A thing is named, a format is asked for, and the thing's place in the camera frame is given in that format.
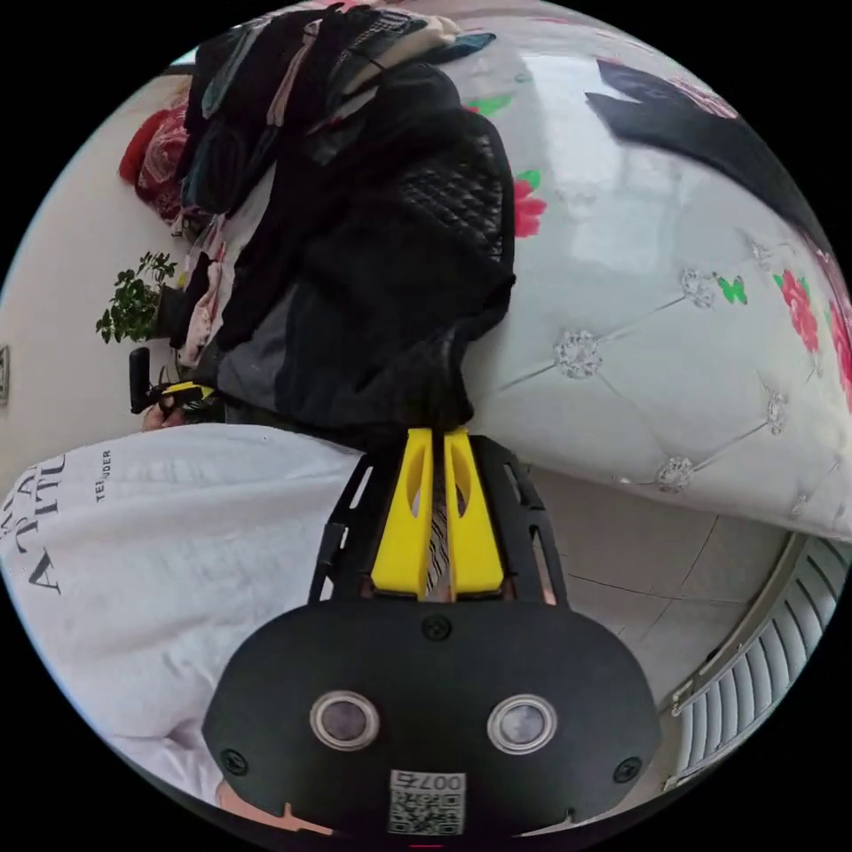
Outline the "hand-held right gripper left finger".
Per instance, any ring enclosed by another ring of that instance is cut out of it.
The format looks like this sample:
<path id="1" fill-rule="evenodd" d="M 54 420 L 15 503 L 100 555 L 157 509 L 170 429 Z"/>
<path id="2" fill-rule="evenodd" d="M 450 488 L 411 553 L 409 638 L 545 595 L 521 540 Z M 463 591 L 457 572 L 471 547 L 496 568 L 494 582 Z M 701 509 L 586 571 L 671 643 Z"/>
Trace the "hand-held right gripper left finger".
<path id="1" fill-rule="evenodd" d="M 434 455 L 428 429 L 408 432 L 370 580 L 381 595 L 429 590 Z"/>

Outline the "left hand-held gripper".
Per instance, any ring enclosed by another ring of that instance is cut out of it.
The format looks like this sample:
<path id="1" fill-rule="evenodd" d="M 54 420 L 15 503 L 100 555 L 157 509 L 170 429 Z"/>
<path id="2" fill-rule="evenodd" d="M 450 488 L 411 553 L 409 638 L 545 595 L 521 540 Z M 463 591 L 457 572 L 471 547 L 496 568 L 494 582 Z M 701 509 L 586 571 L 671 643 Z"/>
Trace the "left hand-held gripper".
<path id="1" fill-rule="evenodd" d="M 183 407 L 211 397 L 215 391 L 195 382 L 159 384 L 149 392 L 148 402 L 158 406 L 164 414 L 170 414 L 176 407 Z"/>

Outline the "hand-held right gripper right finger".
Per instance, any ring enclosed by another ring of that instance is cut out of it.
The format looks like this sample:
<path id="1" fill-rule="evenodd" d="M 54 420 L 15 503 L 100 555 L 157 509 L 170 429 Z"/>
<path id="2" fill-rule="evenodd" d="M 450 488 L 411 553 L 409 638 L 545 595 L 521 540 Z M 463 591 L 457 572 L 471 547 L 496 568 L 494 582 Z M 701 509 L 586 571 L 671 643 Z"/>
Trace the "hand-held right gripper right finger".
<path id="1" fill-rule="evenodd" d="M 503 567 L 469 433 L 444 436 L 446 541 L 452 595 L 497 595 Z"/>

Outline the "person's left hand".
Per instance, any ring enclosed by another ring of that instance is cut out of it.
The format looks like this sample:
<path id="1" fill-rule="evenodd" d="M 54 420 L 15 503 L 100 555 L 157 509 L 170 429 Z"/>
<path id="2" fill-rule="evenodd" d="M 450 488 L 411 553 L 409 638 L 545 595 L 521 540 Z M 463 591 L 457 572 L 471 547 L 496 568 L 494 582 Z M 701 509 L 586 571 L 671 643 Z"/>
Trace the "person's left hand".
<path id="1" fill-rule="evenodd" d="M 186 425 L 185 411 L 175 401 L 161 398 L 143 415 L 141 430 L 151 432 Z"/>

